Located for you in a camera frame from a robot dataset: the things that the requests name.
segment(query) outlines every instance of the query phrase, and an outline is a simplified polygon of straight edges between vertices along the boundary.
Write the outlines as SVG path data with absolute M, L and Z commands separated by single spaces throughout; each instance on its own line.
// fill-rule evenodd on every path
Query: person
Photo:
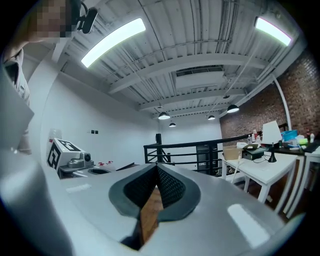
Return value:
M 40 0 L 24 17 L 3 53 L 3 64 L 12 85 L 25 103 L 30 105 L 30 90 L 22 71 L 23 47 L 47 38 L 62 38 L 71 34 L 80 16 L 80 0 Z M 28 129 L 17 148 L 30 155 Z

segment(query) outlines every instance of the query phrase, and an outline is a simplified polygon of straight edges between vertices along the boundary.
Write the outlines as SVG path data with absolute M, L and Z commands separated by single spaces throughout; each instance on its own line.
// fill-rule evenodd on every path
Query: floor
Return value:
M 285 187 L 287 177 L 284 176 L 282 179 L 280 179 L 278 182 L 276 182 L 274 185 L 271 186 L 269 196 L 272 198 L 272 201 L 265 201 L 265 204 L 268 205 L 270 208 L 275 209 L 280 197 L 282 195 L 282 191 Z M 244 184 L 241 183 L 238 185 L 240 188 L 244 187 Z M 255 198 L 258 198 L 259 193 L 260 193 L 261 186 L 257 183 L 255 183 L 253 180 L 250 182 L 250 186 L 248 188 L 248 192 L 250 195 L 252 195 Z M 307 189 L 303 191 L 301 200 L 296 207 L 292 218 L 298 214 L 303 213 L 306 210 L 309 198 L 310 198 L 311 192 Z M 158 227 L 157 223 L 157 216 L 158 212 L 163 210 L 163 205 L 161 201 L 161 195 L 160 192 L 157 188 L 154 189 L 152 195 L 150 196 L 149 200 L 147 203 L 144 205 L 143 209 L 141 210 L 141 215 L 140 215 L 140 221 L 141 221 L 141 228 L 142 228 L 142 240 L 143 243 L 147 242 L 148 239 L 151 237 L 155 229 Z M 286 215 L 281 211 L 279 216 L 283 219 L 285 223 L 287 223 L 289 220 L 287 219 Z

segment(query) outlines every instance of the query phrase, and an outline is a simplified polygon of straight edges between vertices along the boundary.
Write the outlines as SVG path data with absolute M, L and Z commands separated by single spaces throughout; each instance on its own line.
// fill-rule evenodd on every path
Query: ceiling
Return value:
M 256 30 L 256 17 L 274 17 L 290 36 L 299 35 L 290 18 L 267 2 L 103 0 L 91 33 L 78 32 L 64 51 L 80 63 L 109 33 L 142 18 L 144 32 L 112 48 L 88 71 L 104 81 L 108 94 L 126 96 L 154 118 L 163 110 L 172 117 L 219 115 L 258 86 L 264 69 L 276 68 L 279 55 L 292 47 Z M 177 88 L 190 74 L 197 75 L 193 86 L 180 82 Z

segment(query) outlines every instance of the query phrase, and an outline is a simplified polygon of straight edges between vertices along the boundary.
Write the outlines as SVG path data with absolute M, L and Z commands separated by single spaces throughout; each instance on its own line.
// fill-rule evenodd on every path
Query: blue container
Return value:
M 286 130 L 281 132 L 282 137 L 283 137 L 283 141 L 287 142 L 290 140 L 293 140 L 295 137 L 298 136 L 298 130 Z

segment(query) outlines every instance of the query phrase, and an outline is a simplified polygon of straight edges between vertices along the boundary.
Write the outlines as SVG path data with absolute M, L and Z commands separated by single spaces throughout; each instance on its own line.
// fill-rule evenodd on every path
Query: black metal railing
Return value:
M 286 127 L 288 125 L 286 123 L 279 125 L 279 128 L 285 131 Z M 208 163 L 208 168 L 204 169 L 195 169 L 196 172 L 205 172 L 208 175 L 214 175 L 219 176 L 218 170 L 222 167 L 214 167 L 214 163 L 216 161 L 221 161 L 221 159 L 218 158 L 218 153 L 222 152 L 222 150 L 218 150 L 218 144 L 222 143 L 228 143 L 228 142 L 235 142 L 240 141 L 248 138 L 248 134 L 234 136 L 230 138 L 221 138 L 221 139 L 215 139 L 215 140 L 207 140 L 207 141 L 198 141 L 198 142 L 189 142 L 189 143 L 179 143 L 179 144 L 161 144 L 161 135 L 157 134 L 158 136 L 158 143 L 151 144 L 151 145 L 145 145 L 144 147 L 144 160 L 145 163 L 165 163 L 169 165 L 189 165 L 189 164 L 202 164 L 202 163 Z M 206 146 L 208 147 L 208 151 L 205 152 L 196 152 L 196 153 L 185 153 L 185 154 L 171 154 L 169 152 L 165 152 L 164 149 L 176 149 L 176 148 L 187 148 L 187 147 L 197 147 L 197 146 Z M 172 157 L 184 157 L 184 156 L 198 156 L 198 155 L 208 155 L 208 160 L 197 160 L 197 161 L 185 161 L 185 162 L 172 162 Z

